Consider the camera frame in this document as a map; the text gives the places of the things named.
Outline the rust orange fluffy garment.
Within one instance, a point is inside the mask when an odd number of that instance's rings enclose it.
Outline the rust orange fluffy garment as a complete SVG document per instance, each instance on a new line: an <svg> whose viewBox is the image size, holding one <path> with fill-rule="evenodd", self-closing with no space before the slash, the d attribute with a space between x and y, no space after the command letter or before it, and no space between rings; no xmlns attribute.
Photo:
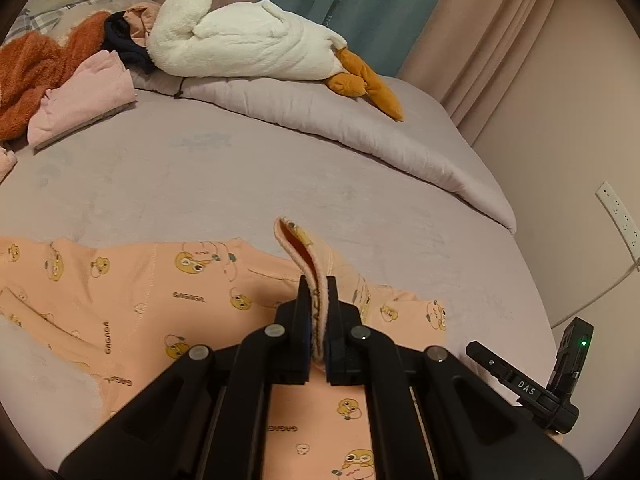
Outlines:
<svg viewBox="0 0 640 480"><path fill-rule="evenodd" d="M65 44L28 32L1 48L0 140L22 136L47 90L61 87L79 65L101 50L110 12L93 13L76 25Z"/></svg>

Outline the white power strip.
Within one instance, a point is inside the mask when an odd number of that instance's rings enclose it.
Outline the white power strip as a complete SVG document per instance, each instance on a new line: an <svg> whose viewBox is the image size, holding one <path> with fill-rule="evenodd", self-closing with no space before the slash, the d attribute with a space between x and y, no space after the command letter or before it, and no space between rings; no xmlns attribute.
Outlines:
<svg viewBox="0 0 640 480"><path fill-rule="evenodd" d="M616 229L623 237L624 243L634 261L639 260L639 228L628 212L622 200L618 197L614 188L604 181L596 192L600 203L614 222Z"/></svg>

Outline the pink folded garment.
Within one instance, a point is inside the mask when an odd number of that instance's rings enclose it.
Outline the pink folded garment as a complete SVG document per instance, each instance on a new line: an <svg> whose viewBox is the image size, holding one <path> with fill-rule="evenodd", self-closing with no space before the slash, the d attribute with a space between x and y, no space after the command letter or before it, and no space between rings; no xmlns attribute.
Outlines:
<svg viewBox="0 0 640 480"><path fill-rule="evenodd" d="M115 51L101 50L82 62L60 88L46 91L29 119L28 145L45 148L136 101L130 71Z"/></svg>

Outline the pink beige curtain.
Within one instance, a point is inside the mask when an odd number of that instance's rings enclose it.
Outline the pink beige curtain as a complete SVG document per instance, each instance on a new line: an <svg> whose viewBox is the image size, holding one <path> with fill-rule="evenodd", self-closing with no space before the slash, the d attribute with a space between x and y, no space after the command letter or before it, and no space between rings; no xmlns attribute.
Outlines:
<svg viewBox="0 0 640 480"><path fill-rule="evenodd" d="M554 2L438 0L395 77L435 98L465 140L474 142L532 50Z"/></svg>

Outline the peach cartoon print garment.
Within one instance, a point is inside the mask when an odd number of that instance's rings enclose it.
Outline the peach cartoon print garment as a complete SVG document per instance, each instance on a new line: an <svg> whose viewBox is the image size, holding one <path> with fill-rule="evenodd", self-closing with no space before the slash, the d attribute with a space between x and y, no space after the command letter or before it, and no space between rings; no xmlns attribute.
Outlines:
<svg viewBox="0 0 640 480"><path fill-rule="evenodd" d="M235 238L89 248L69 240L1 242L1 313L55 354L99 379L113 415L197 344L237 344L270 324L306 280L311 333L322 341L329 292L396 344L421 350L446 340L436 299L367 281L322 238L280 218L285 257Z"/></svg>

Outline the dark navy garment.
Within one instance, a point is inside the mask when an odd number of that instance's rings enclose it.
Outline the dark navy garment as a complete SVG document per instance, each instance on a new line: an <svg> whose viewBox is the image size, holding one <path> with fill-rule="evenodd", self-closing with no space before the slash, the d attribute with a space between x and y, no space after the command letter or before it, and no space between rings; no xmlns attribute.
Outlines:
<svg viewBox="0 0 640 480"><path fill-rule="evenodd" d="M149 74L156 66L145 47L141 47L131 38L129 23L125 20L125 12L111 14L104 22L104 40L102 49L115 51L126 67L137 67Z"/></svg>

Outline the lilac folded duvet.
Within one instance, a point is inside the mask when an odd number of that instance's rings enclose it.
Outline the lilac folded duvet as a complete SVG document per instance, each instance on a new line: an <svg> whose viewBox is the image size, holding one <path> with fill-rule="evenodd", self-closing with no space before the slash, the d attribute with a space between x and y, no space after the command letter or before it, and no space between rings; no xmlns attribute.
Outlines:
<svg viewBox="0 0 640 480"><path fill-rule="evenodd" d="M365 99L339 96L322 82L179 78L135 68L131 77L139 90L214 104L371 155L457 195L510 232L516 231L514 211L500 185L446 110L405 81L386 79L405 109L404 119L396 122Z"/></svg>

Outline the white plush goose toy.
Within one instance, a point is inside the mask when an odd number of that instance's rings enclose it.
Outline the white plush goose toy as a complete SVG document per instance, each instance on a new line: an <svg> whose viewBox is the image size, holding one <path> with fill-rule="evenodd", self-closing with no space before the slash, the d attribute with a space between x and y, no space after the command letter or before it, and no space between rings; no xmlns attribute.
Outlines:
<svg viewBox="0 0 640 480"><path fill-rule="evenodd" d="M334 30L269 0L165 0L146 48L172 76L323 81L335 93L366 98L401 122L401 104L382 78Z"/></svg>

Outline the light pink small garment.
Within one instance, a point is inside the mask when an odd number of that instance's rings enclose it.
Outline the light pink small garment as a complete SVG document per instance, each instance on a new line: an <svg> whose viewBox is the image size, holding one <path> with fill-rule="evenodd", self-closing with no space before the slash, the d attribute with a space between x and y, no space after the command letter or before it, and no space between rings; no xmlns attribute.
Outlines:
<svg viewBox="0 0 640 480"><path fill-rule="evenodd" d="M14 151L3 146L0 148L0 182L13 170L17 164L17 157Z"/></svg>

